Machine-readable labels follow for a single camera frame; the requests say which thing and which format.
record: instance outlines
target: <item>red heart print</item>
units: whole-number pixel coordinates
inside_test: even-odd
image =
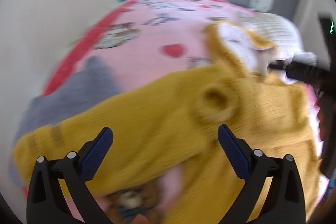
[[[173,58],[178,58],[184,55],[185,47],[182,44],[172,44],[161,47],[161,51]]]

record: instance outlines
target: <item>stuffed animal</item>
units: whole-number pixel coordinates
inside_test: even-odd
[[[106,215],[114,224],[130,223],[138,214],[145,216],[149,224],[159,224],[162,220],[162,213],[155,208],[160,201],[157,180],[110,194],[108,199],[111,205]]]

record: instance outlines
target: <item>pink blanket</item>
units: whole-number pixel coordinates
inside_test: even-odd
[[[121,91],[142,87],[204,61],[204,27],[252,11],[226,0],[128,0],[94,25],[61,62],[44,90],[55,91],[85,59],[99,56]]]

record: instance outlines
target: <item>yellow plush toy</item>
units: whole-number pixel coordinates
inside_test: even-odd
[[[182,164],[181,198],[163,223],[217,224],[244,184],[217,140],[219,125],[226,123],[252,149],[295,157],[311,212],[319,175],[304,85],[285,85],[275,75],[258,82],[237,58],[225,54],[216,25],[207,33],[212,56],[220,57],[214,65],[171,73],[60,122],[58,130],[45,126],[23,136],[13,154],[26,183],[38,156],[62,158],[107,126],[114,143],[95,178],[86,183],[92,195],[141,185]],[[268,186],[252,218],[260,212]]]

